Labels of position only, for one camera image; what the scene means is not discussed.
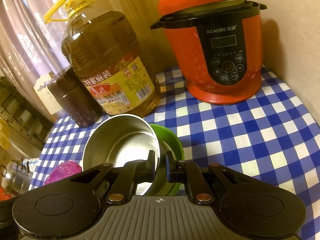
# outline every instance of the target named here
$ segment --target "barcode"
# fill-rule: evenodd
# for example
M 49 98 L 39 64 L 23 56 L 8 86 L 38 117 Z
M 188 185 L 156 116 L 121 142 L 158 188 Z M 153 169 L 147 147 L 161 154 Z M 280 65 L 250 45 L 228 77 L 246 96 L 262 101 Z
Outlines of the barcode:
M 139 100 L 143 100 L 149 93 L 151 92 L 151 88 L 149 84 L 146 84 L 143 88 L 141 88 L 138 92 L 136 92 Z

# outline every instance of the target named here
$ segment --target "green bowl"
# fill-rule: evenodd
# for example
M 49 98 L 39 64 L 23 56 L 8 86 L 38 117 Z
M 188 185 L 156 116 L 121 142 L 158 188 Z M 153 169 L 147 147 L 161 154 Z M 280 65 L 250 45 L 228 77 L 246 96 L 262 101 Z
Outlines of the green bowl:
M 184 160 L 184 151 L 178 137 L 170 129 L 150 123 L 151 128 L 155 131 L 158 140 L 162 140 L 173 151 L 173 156 L 176 160 Z M 167 183 L 159 192 L 159 195 L 177 195 L 180 189 L 179 183 Z

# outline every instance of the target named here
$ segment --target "curtain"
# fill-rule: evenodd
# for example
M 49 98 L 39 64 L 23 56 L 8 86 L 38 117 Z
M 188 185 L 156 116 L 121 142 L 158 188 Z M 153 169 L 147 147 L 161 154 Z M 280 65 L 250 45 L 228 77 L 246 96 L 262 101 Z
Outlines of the curtain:
M 123 12 L 137 34 L 140 45 L 156 72 L 177 66 L 172 49 L 162 29 L 150 30 L 160 18 L 159 0 L 96 0 L 104 10 Z
M 0 0 L 0 70 L 17 90 L 52 121 L 33 89 L 41 75 L 68 66 L 61 52 L 65 22 L 44 24 L 43 15 L 57 0 Z M 67 17 L 61 9 L 60 17 Z

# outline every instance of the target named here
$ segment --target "digital display screen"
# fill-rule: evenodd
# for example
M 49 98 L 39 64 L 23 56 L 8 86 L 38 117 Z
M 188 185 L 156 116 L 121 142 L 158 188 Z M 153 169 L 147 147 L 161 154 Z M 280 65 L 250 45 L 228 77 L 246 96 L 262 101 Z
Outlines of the digital display screen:
M 237 39 L 235 35 L 211 38 L 210 41 L 213 49 L 237 45 Z

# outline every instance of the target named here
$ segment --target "table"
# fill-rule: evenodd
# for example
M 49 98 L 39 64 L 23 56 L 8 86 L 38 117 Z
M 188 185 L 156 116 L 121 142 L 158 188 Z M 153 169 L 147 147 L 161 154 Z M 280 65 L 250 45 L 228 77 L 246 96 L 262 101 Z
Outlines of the table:
M 157 75 L 162 98 L 149 123 L 170 128 L 186 159 L 201 167 L 220 163 L 297 194 L 307 207 L 303 240 L 320 239 L 320 128 L 292 90 L 263 67 L 262 86 L 248 100 L 216 106 L 194 98 L 178 68 Z M 67 115 L 55 124 L 36 165 L 30 189 L 39 187 L 65 160 L 82 165 L 87 129 Z

